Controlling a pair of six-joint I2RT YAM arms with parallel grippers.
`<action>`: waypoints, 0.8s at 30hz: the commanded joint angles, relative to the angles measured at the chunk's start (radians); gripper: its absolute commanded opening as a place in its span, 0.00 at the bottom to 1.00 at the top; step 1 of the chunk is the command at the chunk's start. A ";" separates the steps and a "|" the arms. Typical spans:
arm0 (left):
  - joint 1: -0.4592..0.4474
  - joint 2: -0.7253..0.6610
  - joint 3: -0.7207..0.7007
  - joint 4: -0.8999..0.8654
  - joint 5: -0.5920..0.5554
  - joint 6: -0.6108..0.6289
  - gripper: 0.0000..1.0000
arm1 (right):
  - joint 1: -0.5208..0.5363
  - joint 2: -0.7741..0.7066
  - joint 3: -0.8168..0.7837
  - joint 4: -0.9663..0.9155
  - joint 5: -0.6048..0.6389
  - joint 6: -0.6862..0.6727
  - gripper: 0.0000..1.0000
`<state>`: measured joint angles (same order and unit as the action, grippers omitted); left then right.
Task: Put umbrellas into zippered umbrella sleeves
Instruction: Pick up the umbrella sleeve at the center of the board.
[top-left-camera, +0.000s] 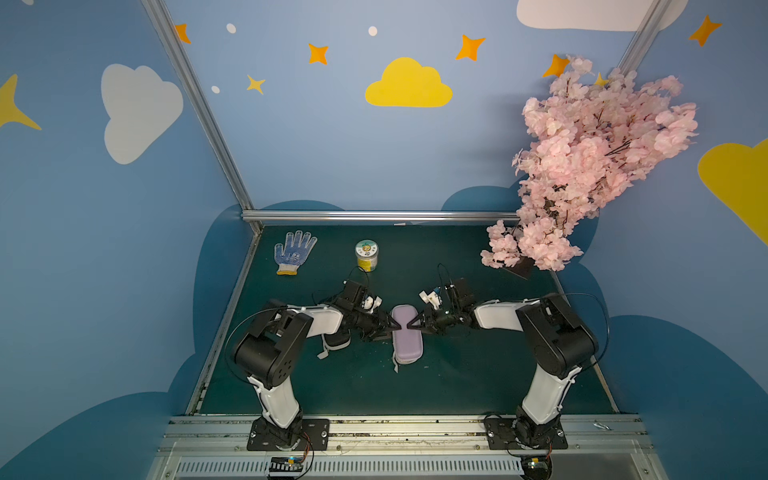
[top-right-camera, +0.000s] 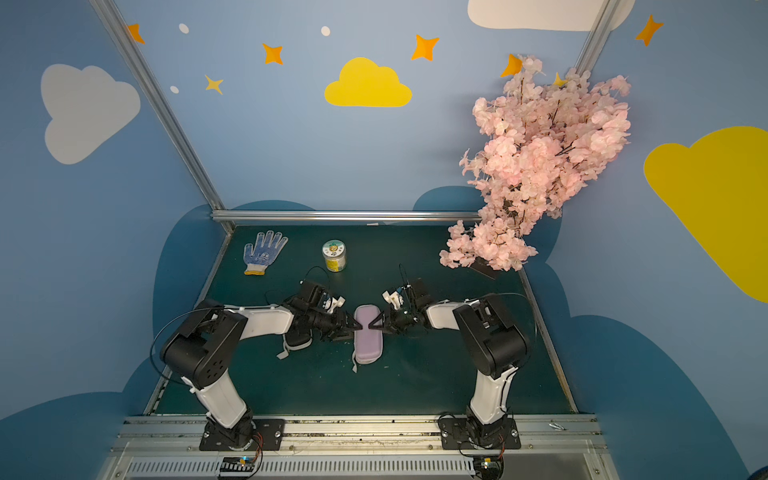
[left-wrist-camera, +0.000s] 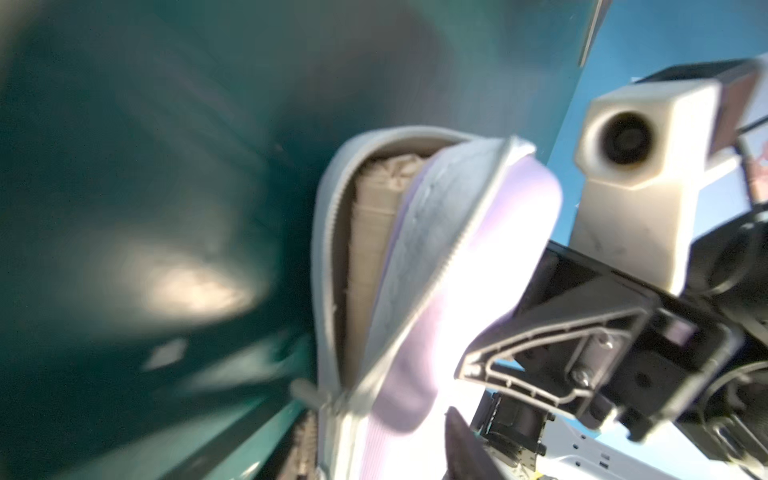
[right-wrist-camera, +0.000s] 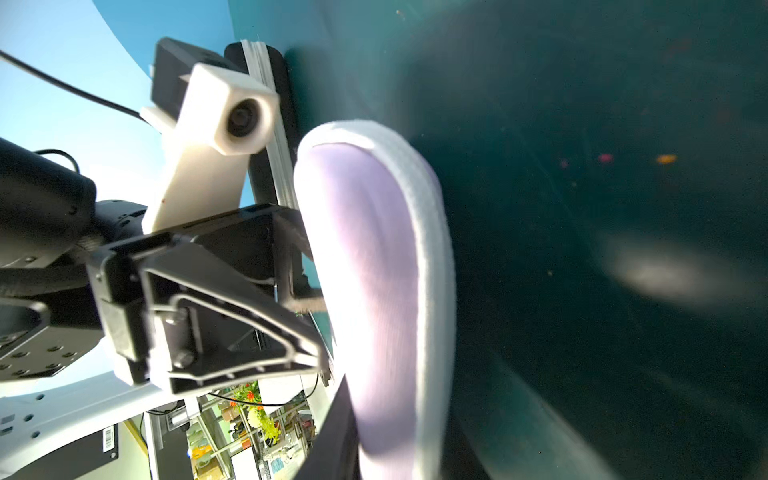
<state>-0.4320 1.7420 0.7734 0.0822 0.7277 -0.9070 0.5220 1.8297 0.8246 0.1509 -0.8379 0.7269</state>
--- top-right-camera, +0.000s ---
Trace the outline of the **black grey zippered umbrella case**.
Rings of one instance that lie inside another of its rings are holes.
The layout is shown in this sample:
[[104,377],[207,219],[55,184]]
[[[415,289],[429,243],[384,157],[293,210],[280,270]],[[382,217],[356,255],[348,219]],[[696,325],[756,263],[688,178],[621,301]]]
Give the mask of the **black grey zippered umbrella case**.
[[309,347],[312,341],[313,336],[310,330],[289,330],[282,335],[282,351],[276,355],[276,358],[284,360],[292,352]]

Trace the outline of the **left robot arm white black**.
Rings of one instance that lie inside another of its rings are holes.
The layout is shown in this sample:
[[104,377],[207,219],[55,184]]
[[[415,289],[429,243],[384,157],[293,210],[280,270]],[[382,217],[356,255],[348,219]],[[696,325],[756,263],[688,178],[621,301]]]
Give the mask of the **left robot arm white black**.
[[284,335],[299,325],[317,329],[330,338],[347,338],[362,325],[342,305],[342,298],[333,298],[306,309],[276,304],[248,308],[206,299],[169,337],[161,359],[206,407],[213,424],[233,431],[248,412],[229,375],[240,342]]

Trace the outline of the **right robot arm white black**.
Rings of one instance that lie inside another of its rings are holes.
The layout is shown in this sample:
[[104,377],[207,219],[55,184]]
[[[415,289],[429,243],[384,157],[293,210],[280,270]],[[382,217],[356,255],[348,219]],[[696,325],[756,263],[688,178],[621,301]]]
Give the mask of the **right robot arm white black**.
[[507,399],[517,371],[531,355],[531,343],[521,331],[505,301],[519,293],[490,293],[476,299],[454,302],[429,299],[406,309],[402,298],[389,296],[389,309],[378,314],[370,327],[399,334],[414,324],[437,330],[455,330],[464,341],[477,370],[475,391],[467,416],[480,427],[490,429],[508,416]]

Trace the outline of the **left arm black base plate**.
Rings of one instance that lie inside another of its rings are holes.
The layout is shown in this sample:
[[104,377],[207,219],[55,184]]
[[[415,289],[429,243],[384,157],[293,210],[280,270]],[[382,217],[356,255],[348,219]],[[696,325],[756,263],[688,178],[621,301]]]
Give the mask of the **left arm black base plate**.
[[225,428],[213,418],[206,421],[200,451],[278,451],[286,422],[283,419],[244,418]]

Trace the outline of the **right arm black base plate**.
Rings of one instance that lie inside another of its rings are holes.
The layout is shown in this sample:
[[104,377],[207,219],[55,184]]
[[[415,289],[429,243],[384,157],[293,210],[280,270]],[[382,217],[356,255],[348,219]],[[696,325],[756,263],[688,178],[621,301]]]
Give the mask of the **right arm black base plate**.
[[436,420],[444,450],[502,450],[521,448],[520,433],[514,418],[504,415],[491,424],[475,417],[441,415]]

